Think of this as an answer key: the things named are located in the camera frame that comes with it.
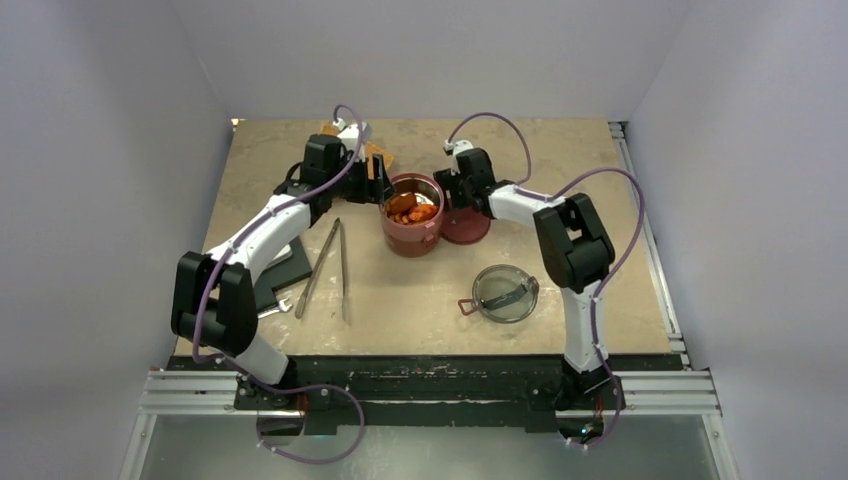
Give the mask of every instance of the robotic arm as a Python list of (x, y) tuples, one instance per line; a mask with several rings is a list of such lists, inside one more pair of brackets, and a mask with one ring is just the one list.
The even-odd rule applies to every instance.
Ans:
[[(263, 210), (227, 242), (206, 255), (189, 252), (182, 257), (171, 317), (175, 334), (192, 338), (204, 285), (210, 282), (216, 263), (224, 258), (224, 267), (213, 280), (219, 288), (218, 298), (207, 301), (200, 322), (200, 343), (234, 358), (264, 383), (280, 382), (289, 359), (257, 333), (253, 282), (285, 245), (329, 210), (333, 198), (374, 204), (391, 198), (394, 191), (382, 158), (375, 156), (369, 164), (364, 147), (352, 152), (360, 128), (367, 140), (367, 124), (343, 127), (338, 136), (312, 135), (306, 144), (299, 179), (280, 184)], [(607, 356), (601, 333), (602, 298), (593, 298), (592, 294), (609, 273), (615, 253), (591, 200), (585, 194), (552, 198), (509, 181), (496, 181), (485, 150), (474, 148), (467, 141), (452, 147), (446, 151), (453, 156), (453, 168), (434, 173), (450, 206), (470, 206), (492, 219), (510, 220), (536, 230), (545, 269), (560, 287), (565, 305), (568, 337), (564, 375), (581, 392), (605, 382), (608, 377), (596, 354), (598, 348), (604, 358)], [(356, 163), (340, 182), (307, 203), (292, 203), (338, 174), (351, 154), (357, 156)], [(291, 204), (280, 208), (287, 202)], [(250, 229), (263, 216), (266, 220)], [(594, 322), (590, 315), (592, 302), (596, 303)]]

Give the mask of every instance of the red lid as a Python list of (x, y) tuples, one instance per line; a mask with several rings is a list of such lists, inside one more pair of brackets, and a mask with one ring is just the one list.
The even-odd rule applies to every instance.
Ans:
[(482, 213), (475, 212), (471, 207), (451, 209), (444, 213), (442, 238), (457, 245), (470, 245), (479, 242), (486, 233), (492, 221)]

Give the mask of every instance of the wooden tabletop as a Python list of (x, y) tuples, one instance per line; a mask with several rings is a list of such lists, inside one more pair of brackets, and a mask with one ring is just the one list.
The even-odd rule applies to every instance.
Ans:
[[(321, 129), (318, 120), (249, 120), (238, 125), (204, 251), (241, 228), (262, 208), (289, 166), (302, 159), (304, 145)], [(442, 142), (456, 120), (372, 120), (372, 140), (395, 155), (390, 175), (432, 175), (447, 168)], [(525, 186), (553, 193), (591, 168), (619, 166), (604, 120), (524, 120), (516, 122), (533, 154), (533, 176)], [(519, 179), (525, 160), (521, 144), (505, 125), (477, 120), (457, 136), (484, 148), (497, 178)], [(620, 254), (636, 221), (626, 179), (597, 175), (575, 189), (591, 196)], [(319, 273), (306, 313), (294, 311), (260, 320), (260, 332), (290, 354), (510, 354), (557, 353), (565, 348), (565, 319), (559, 288), (547, 277), (538, 240), (531, 229), (495, 221), (477, 244), (444, 240), (415, 259), (393, 254), (382, 239), (376, 206), (337, 200), (328, 213), (301, 235), (314, 264), (336, 217), (347, 234), (350, 324), (341, 314), (338, 237)], [(514, 325), (492, 323), (479, 314), (463, 316), (459, 297), (470, 295), (477, 274), (494, 264), (515, 265), (540, 280), (536, 310)], [(305, 281), (278, 293), (296, 303)], [(657, 303), (644, 245), (612, 280), (606, 293), (607, 346), (615, 353), (668, 352), (669, 343)], [(176, 354), (190, 354), (180, 339)]]

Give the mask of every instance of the gray wall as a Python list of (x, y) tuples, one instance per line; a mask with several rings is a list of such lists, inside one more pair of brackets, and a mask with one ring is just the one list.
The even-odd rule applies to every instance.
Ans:
[(0, 7), (0, 465), (115, 478), (231, 125), (167, 0)]
[(627, 119), (692, 0), (174, 0), (234, 117)]
[(746, 479), (848, 471), (848, 3), (698, 1), (628, 128)]

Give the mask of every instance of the pot handle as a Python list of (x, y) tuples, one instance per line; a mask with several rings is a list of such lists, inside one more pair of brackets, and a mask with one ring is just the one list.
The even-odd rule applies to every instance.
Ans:
[[(471, 305), (471, 310), (466, 310), (465, 307), (463, 307), (463, 304), (465, 303)], [(459, 311), (466, 317), (477, 311), (477, 307), (474, 305), (474, 300), (470, 298), (463, 298), (456, 302), (456, 304), (459, 305)]]

